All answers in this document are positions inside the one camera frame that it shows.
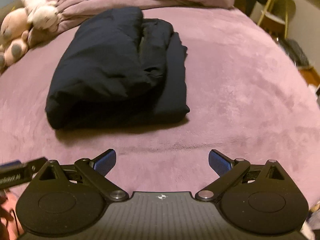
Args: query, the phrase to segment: folded jacket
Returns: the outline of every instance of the folded jacket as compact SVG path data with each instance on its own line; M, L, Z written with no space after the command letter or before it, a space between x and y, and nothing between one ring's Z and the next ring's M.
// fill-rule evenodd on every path
M143 19L139 8L105 11L81 25L62 56L48 121L54 129L178 122L189 112L185 55L170 23Z

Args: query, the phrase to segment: ribbed gray plate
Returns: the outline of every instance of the ribbed gray plate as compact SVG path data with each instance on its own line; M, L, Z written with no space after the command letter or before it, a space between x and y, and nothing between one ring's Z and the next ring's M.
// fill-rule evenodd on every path
M194 200L189 192L135 192L131 200L111 204L103 217L91 228L73 236L58 239L263 240L268 238L305 240L298 232L286 236L263 237L240 231L225 222L212 203ZM28 233L19 239L50 238Z

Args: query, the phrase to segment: white stuffed animal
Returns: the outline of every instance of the white stuffed animal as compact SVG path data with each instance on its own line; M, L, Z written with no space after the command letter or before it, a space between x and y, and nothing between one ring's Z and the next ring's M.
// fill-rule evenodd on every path
M56 1L50 1L47 0L21 0L23 3L23 6L25 7L27 14L28 14L28 23L32 23L33 21L33 15L36 12L38 8L41 6L55 6L57 4Z
M32 23L36 29L48 29L50 32L55 32L58 29L58 24L61 20L61 14L54 6L41 6L33 14Z

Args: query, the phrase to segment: pink bedsheet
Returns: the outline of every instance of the pink bedsheet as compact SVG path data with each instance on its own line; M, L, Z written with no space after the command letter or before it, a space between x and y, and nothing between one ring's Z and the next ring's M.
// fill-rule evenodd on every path
M208 164L215 148L254 164L278 160L315 203L320 111L290 59L236 9L144 13L172 23L188 47L187 120L169 127L52 130L45 99L74 28L29 51L0 77L0 161L46 156L69 164L114 148L117 164L107 178L124 190L195 193L218 177Z

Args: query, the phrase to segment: plush toy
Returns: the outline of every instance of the plush toy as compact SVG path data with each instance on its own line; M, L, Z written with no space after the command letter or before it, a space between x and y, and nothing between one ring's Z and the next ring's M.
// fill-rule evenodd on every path
M36 29L48 29L50 32L55 32L60 20L61 14L56 7L44 5L35 11L32 23Z
M56 1L47 0L21 0L28 13L28 23L36 29L49 29L56 31L61 19L55 5Z
M0 28L0 70L22 58L28 51L27 39L31 25L24 8L10 12Z

